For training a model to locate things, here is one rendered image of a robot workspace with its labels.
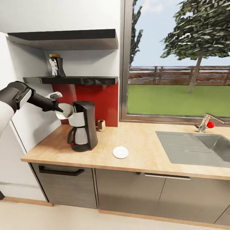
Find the paper coffee filter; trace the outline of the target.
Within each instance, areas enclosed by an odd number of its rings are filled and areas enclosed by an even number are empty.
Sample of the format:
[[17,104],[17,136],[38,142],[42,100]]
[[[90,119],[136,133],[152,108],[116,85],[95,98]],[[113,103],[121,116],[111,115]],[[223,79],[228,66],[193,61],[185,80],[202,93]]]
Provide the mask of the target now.
[[70,104],[59,103],[58,107],[63,110],[63,112],[55,110],[55,113],[60,120],[73,118],[74,108]]

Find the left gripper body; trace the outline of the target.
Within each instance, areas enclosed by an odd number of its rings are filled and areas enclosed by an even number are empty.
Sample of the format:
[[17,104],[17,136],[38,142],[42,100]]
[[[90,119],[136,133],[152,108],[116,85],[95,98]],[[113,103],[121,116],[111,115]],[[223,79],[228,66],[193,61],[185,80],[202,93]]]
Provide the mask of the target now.
[[42,111],[54,111],[58,109],[58,100],[49,100],[46,97],[42,96],[41,102],[37,105],[38,107],[42,108]]

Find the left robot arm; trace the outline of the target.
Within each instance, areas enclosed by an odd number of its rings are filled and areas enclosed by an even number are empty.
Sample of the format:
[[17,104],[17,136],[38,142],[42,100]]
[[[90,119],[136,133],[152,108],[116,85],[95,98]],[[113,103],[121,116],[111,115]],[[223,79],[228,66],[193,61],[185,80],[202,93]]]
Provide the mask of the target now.
[[16,111],[20,110],[26,102],[42,108],[42,111],[63,112],[58,107],[59,101],[56,100],[61,97],[60,92],[43,97],[24,83],[19,81],[9,83],[7,87],[0,90],[0,137]]

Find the saucer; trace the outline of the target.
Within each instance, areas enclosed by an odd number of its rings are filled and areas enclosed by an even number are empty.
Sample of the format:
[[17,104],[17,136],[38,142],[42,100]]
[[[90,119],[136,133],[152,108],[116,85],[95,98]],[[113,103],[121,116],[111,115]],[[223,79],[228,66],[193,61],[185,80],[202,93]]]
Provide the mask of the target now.
[[113,150],[113,154],[117,157],[117,158],[125,158],[128,156],[129,151],[125,148],[125,147],[116,147]]

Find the bottle of coffee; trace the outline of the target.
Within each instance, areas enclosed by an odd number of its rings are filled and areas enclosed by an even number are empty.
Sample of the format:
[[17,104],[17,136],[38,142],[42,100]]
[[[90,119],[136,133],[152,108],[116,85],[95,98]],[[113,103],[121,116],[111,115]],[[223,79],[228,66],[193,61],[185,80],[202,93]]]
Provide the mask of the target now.
[[63,70],[63,58],[58,54],[49,54],[48,60],[52,66],[52,77],[61,78],[66,77]]

